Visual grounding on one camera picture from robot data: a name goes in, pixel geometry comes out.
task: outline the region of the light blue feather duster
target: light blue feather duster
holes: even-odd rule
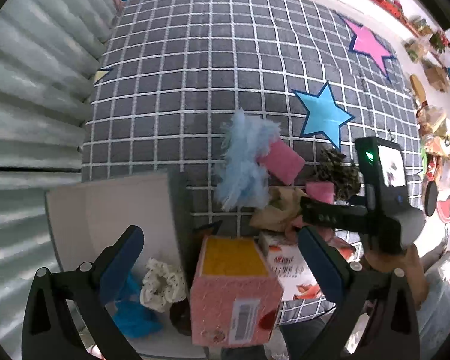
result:
[[[226,212],[234,207],[264,208],[269,200],[268,173],[257,158],[267,155],[270,143],[280,138],[280,125],[258,115],[245,115],[240,108],[232,117],[232,125],[224,129],[226,163],[215,168],[221,180],[216,199]]]

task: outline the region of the blue star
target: blue star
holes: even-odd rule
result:
[[[293,92],[308,111],[300,137],[323,133],[340,150],[340,127],[351,121],[354,116],[336,104],[329,82],[327,81],[318,95]]]

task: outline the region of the pink star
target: pink star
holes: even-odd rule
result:
[[[349,51],[370,56],[382,73],[388,78],[387,69],[385,67],[385,58],[395,57],[375,38],[375,35],[367,27],[360,27],[347,19],[343,19],[347,26],[355,33],[352,42],[350,43]]]

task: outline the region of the white cardboard box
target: white cardboard box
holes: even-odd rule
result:
[[[182,175],[166,171],[49,191],[47,213],[61,269],[75,270],[84,261],[93,262],[129,225],[136,225],[143,230],[145,241],[132,269],[135,278],[143,278],[148,259],[154,257],[183,267],[192,279],[198,252],[192,237],[190,201]],[[203,348],[192,345],[191,337],[181,335],[171,325],[168,312],[157,315],[163,324],[161,332],[129,340],[139,354],[205,359]]]
[[[298,245],[293,245],[282,233],[261,231],[258,243],[283,287],[282,302],[301,299],[299,297],[304,296],[303,291],[307,287],[317,284]]]

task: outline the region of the round black object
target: round black object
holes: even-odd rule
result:
[[[437,208],[438,188],[435,181],[430,181],[425,190],[425,214],[432,216]]]

